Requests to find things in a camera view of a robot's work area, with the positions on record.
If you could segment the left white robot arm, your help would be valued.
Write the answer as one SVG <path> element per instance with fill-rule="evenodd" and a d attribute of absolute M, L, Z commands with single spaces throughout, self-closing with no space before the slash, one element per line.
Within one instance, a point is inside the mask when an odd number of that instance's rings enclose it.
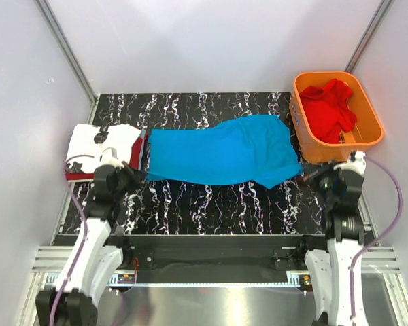
<path fill-rule="evenodd" d="M 146 173 L 104 164 L 95 170 L 86 206 L 75 201 L 81 217 L 78 238 L 58 278 L 35 299 L 40 325 L 96 325 L 98 305 L 114 271 L 133 260 L 130 242 L 112 236 L 125 194 L 139 188 Z"/>

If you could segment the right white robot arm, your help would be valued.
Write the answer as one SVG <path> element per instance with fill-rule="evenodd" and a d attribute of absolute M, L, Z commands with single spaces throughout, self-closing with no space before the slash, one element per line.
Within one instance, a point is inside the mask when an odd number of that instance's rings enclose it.
<path fill-rule="evenodd" d="M 325 203 L 325 249 L 307 249 L 316 307 L 313 325 L 368 325 L 362 296 L 360 250 L 364 224 L 358 211 L 365 163 L 326 164 L 307 176 Z"/>

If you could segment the blue t shirt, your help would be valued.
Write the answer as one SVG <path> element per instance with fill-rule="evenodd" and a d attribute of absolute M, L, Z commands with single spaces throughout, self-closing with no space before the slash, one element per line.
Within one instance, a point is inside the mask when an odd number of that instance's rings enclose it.
<path fill-rule="evenodd" d="M 149 144 L 148 181 L 254 181 L 271 189 L 302 173 L 289 128 L 276 115 L 239 117 L 201 130 L 154 129 Z"/>

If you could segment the orange plastic basket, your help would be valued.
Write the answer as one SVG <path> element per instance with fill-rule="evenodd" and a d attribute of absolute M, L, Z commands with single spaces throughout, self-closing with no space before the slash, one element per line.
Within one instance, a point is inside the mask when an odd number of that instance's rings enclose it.
<path fill-rule="evenodd" d="M 292 86 L 290 115 L 305 161 L 342 162 L 351 151 L 366 151 L 383 139 L 383 126 L 353 75 L 306 72 Z"/>

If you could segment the bright red t shirt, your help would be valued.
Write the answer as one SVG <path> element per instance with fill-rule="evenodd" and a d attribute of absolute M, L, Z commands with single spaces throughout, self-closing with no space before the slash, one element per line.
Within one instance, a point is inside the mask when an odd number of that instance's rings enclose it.
<path fill-rule="evenodd" d="M 330 80 L 325 86 L 309 86 L 299 96 L 313 135 L 324 143 L 339 143 L 341 132 L 350 132 L 357 122 L 347 104 L 352 89 L 343 81 Z"/>

